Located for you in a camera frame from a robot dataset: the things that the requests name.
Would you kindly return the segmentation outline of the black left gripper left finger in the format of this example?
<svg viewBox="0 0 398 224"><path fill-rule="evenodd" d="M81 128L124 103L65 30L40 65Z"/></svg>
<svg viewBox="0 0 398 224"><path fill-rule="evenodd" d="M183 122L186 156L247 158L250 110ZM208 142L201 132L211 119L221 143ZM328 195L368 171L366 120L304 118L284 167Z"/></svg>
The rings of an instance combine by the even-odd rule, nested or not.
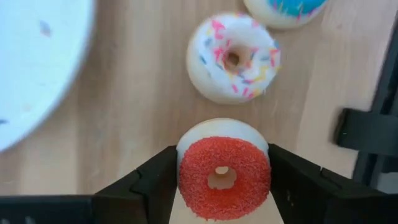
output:
<svg viewBox="0 0 398 224"><path fill-rule="evenodd" d="M164 150L95 193L96 223L168 224L177 189L177 150Z"/></svg>

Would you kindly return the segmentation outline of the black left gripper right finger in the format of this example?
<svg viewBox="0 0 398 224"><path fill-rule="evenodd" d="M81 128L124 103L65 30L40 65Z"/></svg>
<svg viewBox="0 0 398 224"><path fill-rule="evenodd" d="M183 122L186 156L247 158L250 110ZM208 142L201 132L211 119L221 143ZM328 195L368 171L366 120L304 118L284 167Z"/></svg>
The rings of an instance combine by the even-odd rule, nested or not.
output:
<svg viewBox="0 0 398 224"><path fill-rule="evenodd" d="M271 194L284 223L384 223L386 195L269 145Z"/></svg>

